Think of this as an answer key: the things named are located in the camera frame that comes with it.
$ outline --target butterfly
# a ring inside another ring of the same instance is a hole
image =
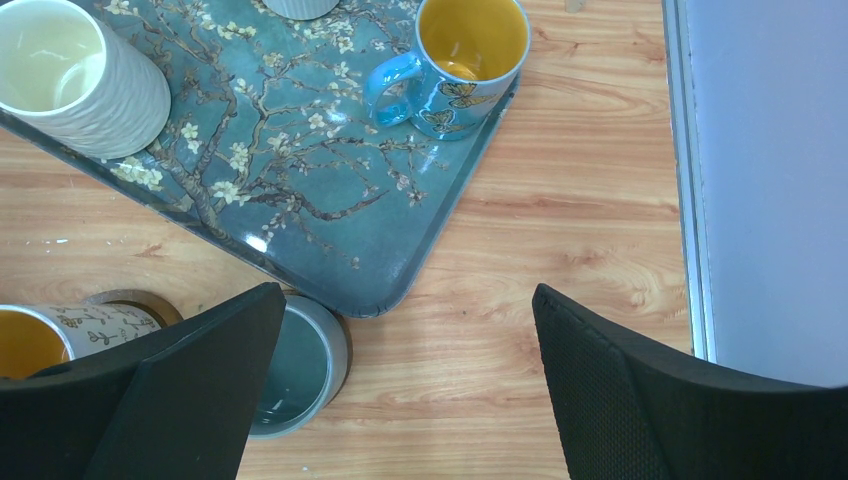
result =
[[[439,91],[443,95],[453,98],[451,107],[469,108],[481,103],[486,103],[489,100],[497,97],[497,95],[480,95],[473,97],[474,90],[477,89],[476,83],[442,83],[439,85]]]
[[[421,118],[433,125],[433,131],[436,133],[453,133],[468,128],[466,125],[451,125],[456,119],[456,112],[453,110],[442,110],[436,113],[421,112]]]

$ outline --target teal tray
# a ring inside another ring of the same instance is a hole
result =
[[[76,3],[165,72],[165,130],[101,160],[5,112],[0,125],[352,317],[404,297],[518,87],[459,142],[378,131],[361,87],[410,48],[419,1],[342,0],[310,22],[258,0]]]

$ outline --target tabletop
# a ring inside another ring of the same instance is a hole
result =
[[[660,2],[523,3],[523,85],[415,286],[350,321],[340,395],[240,478],[565,478],[540,282],[689,351]],[[5,132],[0,161],[2,303],[137,288],[191,316],[270,280]]]

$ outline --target blue handle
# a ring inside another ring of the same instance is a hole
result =
[[[381,127],[391,127],[412,116],[412,105],[404,97],[400,103],[377,108],[380,97],[392,85],[421,75],[421,60],[412,52],[388,60],[375,68],[365,83],[365,105],[368,116]]]

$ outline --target gray cup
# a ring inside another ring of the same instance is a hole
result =
[[[336,396],[350,369],[349,336],[335,316],[304,297],[287,296],[250,438],[298,430]]]

